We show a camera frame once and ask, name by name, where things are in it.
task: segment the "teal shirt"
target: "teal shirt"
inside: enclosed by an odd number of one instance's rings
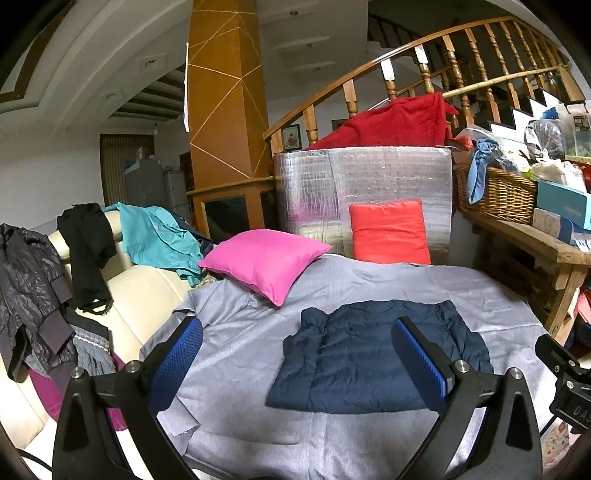
[[[136,265],[174,270],[194,287],[201,279],[197,262],[203,260],[195,237],[178,227],[173,216],[162,207],[135,207],[114,203],[105,212],[119,210],[123,251]]]

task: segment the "magenta cloth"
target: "magenta cloth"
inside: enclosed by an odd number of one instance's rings
[[[331,247],[312,238],[261,228],[222,242],[197,265],[234,277],[280,307],[297,277]]]
[[[111,354],[111,357],[113,358],[117,371],[125,366],[123,360],[114,353]],[[60,417],[61,402],[63,400],[61,392],[53,384],[51,378],[44,377],[30,369],[29,377],[31,377],[31,382],[33,382],[33,387],[35,387],[35,391],[39,395],[43,408],[45,408],[45,411],[52,419],[57,421]],[[107,408],[107,413],[109,414],[111,425],[113,425],[116,432],[127,428],[123,414],[118,408]]]

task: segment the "red pillow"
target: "red pillow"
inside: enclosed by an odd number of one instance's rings
[[[357,260],[381,264],[431,264],[420,200],[387,205],[350,205],[349,214],[353,254]]]

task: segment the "red blanket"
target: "red blanket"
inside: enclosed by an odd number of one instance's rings
[[[441,93],[397,98],[368,110],[306,150],[343,147],[435,147],[452,137],[445,114],[457,110]]]

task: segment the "silver insulation board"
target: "silver insulation board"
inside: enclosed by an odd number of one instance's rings
[[[352,147],[275,156],[281,226],[353,257],[349,205],[420,199],[433,264],[445,264],[452,228],[447,148]]]

